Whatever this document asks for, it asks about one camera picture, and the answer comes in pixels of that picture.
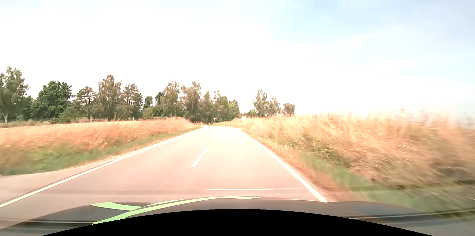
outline car hood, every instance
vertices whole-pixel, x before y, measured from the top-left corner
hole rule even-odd
[[[0,230],[0,233],[16,231],[21,235],[27,229],[41,230],[45,235],[71,228],[121,220],[141,215],[212,210],[212,209],[265,209],[332,215],[364,220],[394,227],[430,226],[454,223],[444,217],[447,213],[429,213],[389,204],[363,201],[323,203],[277,197],[219,196],[176,199],[162,202],[100,202],[45,215]]]

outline deciduous tree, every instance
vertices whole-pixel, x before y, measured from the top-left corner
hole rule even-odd
[[[72,104],[69,99],[73,97],[71,86],[68,86],[67,83],[49,81],[32,103],[33,116],[38,119],[57,118]]]
[[[102,82],[98,83],[97,100],[104,108],[104,116],[110,121],[117,119],[117,106],[121,102],[122,82],[115,82],[113,75],[108,75]]]
[[[7,73],[0,73],[0,112],[8,126],[8,117],[15,116],[25,105],[28,85],[20,70],[8,67]]]

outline road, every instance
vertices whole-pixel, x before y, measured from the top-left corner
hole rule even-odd
[[[244,132],[204,127],[5,205],[0,208],[0,220],[16,220],[1,226],[5,227],[110,201],[161,202],[208,196],[318,201],[304,184]]]

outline sky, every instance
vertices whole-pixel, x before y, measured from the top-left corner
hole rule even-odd
[[[475,0],[0,0],[0,65],[36,97],[108,74],[154,97],[197,81],[298,114],[475,113]]]

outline tall dry grass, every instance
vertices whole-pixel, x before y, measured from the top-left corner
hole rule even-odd
[[[48,167],[44,163],[61,164],[62,159],[64,162],[59,167],[74,164],[66,160],[193,127],[184,118],[166,118],[5,128],[0,130],[0,174],[42,171]]]
[[[475,129],[439,114],[321,113],[234,122],[284,156],[310,152],[382,184],[475,179]]]

